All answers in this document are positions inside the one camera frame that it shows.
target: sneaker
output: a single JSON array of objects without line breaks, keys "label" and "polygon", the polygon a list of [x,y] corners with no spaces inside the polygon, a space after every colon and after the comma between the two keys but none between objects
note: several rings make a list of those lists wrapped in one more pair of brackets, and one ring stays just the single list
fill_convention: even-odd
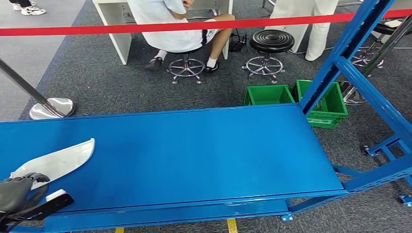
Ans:
[{"label": "sneaker", "polygon": [[215,65],[215,67],[206,67],[206,70],[205,70],[205,72],[206,73],[208,73],[208,74],[210,74],[210,73],[213,73],[215,70],[217,70],[219,68],[219,63],[217,62],[216,63],[216,65]]},{"label": "sneaker", "polygon": [[144,66],[148,70],[161,70],[163,64],[163,59],[161,57],[156,57],[149,61],[147,65]]},{"label": "sneaker", "polygon": [[[35,3],[35,2],[31,2],[31,4],[32,4],[32,6],[36,6],[36,3]],[[13,6],[13,10],[15,10],[15,11],[21,11],[21,6],[20,6],[20,4],[18,4],[18,3],[12,3],[12,6]]]},{"label": "sneaker", "polygon": [[21,13],[25,16],[39,16],[45,14],[46,12],[46,10],[34,6],[21,8]]},{"label": "sneaker", "polygon": [[313,61],[315,61],[316,59],[318,59],[321,55],[322,55],[322,54],[313,55],[313,54],[308,54],[308,53],[306,53],[306,55],[305,55],[305,60],[308,61],[308,62],[313,62]]}]

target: person sitting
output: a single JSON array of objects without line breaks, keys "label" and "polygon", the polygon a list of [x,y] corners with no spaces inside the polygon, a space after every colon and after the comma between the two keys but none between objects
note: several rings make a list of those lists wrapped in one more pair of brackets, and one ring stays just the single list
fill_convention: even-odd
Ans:
[{"label": "person sitting", "polygon": [[[188,23],[185,14],[192,6],[193,0],[128,0],[128,3],[137,24]],[[229,20],[235,20],[235,17],[224,14],[207,21]],[[147,43],[160,50],[146,68],[160,69],[167,52],[192,51],[213,41],[212,51],[206,64],[206,72],[211,73],[218,69],[217,59],[231,33],[232,29],[143,33]]]}]

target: green plastic crate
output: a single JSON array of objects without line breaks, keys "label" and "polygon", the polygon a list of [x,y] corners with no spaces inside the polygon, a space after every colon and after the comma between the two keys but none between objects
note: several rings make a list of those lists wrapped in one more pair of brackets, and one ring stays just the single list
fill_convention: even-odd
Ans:
[{"label": "green plastic crate", "polygon": [[294,103],[287,85],[249,86],[246,89],[245,105]]},{"label": "green plastic crate", "polygon": [[[311,82],[310,80],[296,80],[294,89],[296,101],[300,101]],[[339,84],[334,82],[306,118],[313,127],[334,129],[347,115],[348,111],[343,102],[341,89]]]}]

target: black shoe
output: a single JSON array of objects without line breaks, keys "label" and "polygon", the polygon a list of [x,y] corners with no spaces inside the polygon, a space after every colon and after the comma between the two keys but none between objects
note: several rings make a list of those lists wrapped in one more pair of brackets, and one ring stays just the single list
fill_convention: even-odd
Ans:
[{"label": "black shoe", "polygon": [[217,70],[219,68],[219,63],[217,62],[215,67],[211,68],[211,67],[206,67],[206,73],[210,74],[213,73],[215,70]]},{"label": "black shoe", "polygon": [[147,65],[144,66],[148,70],[161,70],[163,64],[163,59],[161,57],[156,57],[149,61]]}]

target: white sock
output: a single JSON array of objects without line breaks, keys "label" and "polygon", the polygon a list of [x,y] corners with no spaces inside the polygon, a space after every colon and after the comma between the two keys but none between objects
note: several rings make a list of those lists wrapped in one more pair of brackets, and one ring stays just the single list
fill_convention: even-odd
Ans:
[{"label": "white sock", "polygon": [[156,58],[156,57],[160,57],[162,60],[164,60],[165,57],[166,57],[166,55],[167,55],[167,52],[166,52],[166,51],[164,51],[164,50],[159,50],[159,53],[158,53],[156,56],[154,56],[154,57],[155,57],[155,58]]},{"label": "white sock", "polygon": [[207,61],[207,64],[206,64],[206,66],[207,67],[210,67],[210,68],[214,68],[215,66],[216,66],[216,61],[217,61],[218,59],[211,59],[211,58],[209,58],[209,60]]}]

